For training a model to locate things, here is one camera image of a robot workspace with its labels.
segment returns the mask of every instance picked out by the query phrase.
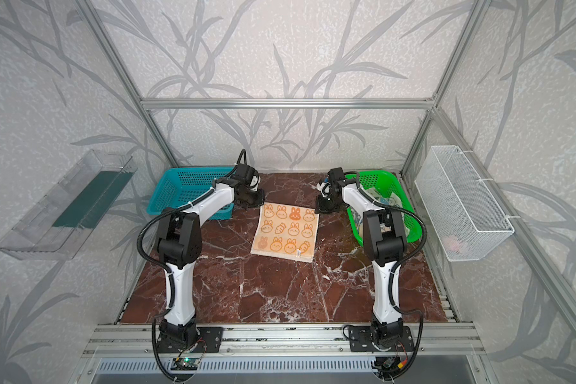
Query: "bunny print towel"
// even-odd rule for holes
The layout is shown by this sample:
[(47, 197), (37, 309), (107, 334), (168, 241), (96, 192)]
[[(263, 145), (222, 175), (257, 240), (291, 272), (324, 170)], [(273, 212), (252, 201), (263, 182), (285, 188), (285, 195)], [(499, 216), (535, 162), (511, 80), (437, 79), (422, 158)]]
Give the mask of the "bunny print towel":
[(253, 238), (252, 253), (312, 262), (318, 214), (314, 209), (267, 203), (260, 208), (258, 228)]

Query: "green plastic basket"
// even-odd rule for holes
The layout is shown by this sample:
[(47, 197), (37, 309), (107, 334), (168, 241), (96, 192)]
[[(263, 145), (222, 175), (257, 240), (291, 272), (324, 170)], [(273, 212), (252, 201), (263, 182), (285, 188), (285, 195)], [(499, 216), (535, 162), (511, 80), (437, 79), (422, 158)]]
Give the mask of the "green plastic basket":
[[(347, 179), (353, 179), (356, 175), (354, 174), (347, 174)], [(412, 204), (407, 199), (403, 188), (401, 188), (401, 184), (399, 184), (399, 180), (390, 172), (386, 171), (362, 171), (359, 172), (359, 179), (361, 180), (361, 184), (364, 189), (368, 189), (371, 187), (375, 187), (376, 190), (380, 193), (380, 195), (384, 197), (389, 197), (391, 193), (395, 193), (395, 195), (399, 196), (401, 199), (401, 203), (403, 204), (404, 208), (410, 212), (413, 212), (414, 209), (412, 208)], [(348, 207), (348, 218), (350, 218), (350, 225), (352, 225), (352, 233), (354, 237), (356, 237), (356, 241), (359, 244), (363, 245), (363, 239), (359, 235), (359, 229), (356, 227), (354, 223), (354, 218), (352, 217), (352, 211)], [(422, 229), (418, 222), (412, 218), (411, 216), (405, 215), (405, 226), (410, 229), (410, 234), (407, 236), (407, 242), (413, 243), (417, 241), (420, 236), (422, 235)]]

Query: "transparent container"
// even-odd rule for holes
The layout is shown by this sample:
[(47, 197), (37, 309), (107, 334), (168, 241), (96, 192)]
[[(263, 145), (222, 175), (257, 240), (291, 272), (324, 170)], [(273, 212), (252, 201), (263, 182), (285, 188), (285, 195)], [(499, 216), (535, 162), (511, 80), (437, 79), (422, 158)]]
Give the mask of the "transparent container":
[(70, 260), (137, 170), (132, 156), (90, 150), (2, 239), (17, 259)]
[(415, 184), (449, 261), (480, 260), (514, 233), (457, 146), (432, 146)]

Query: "black mounting plate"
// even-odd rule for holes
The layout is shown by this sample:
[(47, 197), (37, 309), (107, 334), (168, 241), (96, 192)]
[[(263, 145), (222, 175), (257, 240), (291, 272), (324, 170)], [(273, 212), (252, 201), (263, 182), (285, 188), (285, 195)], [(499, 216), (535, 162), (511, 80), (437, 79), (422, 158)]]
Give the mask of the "black mounting plate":
[[(220, 344), (222, 343), (222, 327), (196, 327), (199, 332), (199, 338), (203, 338), (203, 342), (199, 342), (192, 351), (189, 353), (218, 353), (220, 351)], [(158, 343), (158, 353), (179, 353), (184, 349), (182, 343), (178, 343), (169, 339), (168, 337), (160, 337)]]
[[(348, 326), (348, 338), (350, 340), (350, 350), (352, 352), (380, 352), (379, 349), (373, 346), (371, 329), (369, 326)], [(414, 340), (410, 327), (404, 326), (403, 336), (397, 339), (395, 344), (392, 345), (391, 349), (388, 351), (402, 352), (403, 347), (401, 347), (399, 342), (403, 344), (406, 352), (412, 352), (414, 350)]]

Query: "wall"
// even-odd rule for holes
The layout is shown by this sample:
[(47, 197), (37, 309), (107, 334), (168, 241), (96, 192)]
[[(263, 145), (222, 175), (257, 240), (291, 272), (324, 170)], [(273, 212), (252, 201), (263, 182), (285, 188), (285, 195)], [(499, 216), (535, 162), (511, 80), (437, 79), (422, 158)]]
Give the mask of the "wall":
[[(471, 0), (93, 3), (146, 98), (428, 98), (472, 6)], [(398, 170), (423, 115), (166, 110), (155, 117), (184, 165), (232, 164), (246, 148), (261, 169), (303, 171), (328, 170), (339, 153), (352, 168), (377, 168), (382, 159)]]
[(139, 265), (134, 239), (167, 167), (74, 4), (0, 1), (0, 237), (89, 149), (138, 171), (77, 256), (0, 252), (0, 384), (64, 383)]
[[(441, 107), (576, 291), (576, 1), (506, 4), (486, 12)], [(436, 253), (501, 382), (576, 383), (576, 338), (513, 241), (478, 262)]]

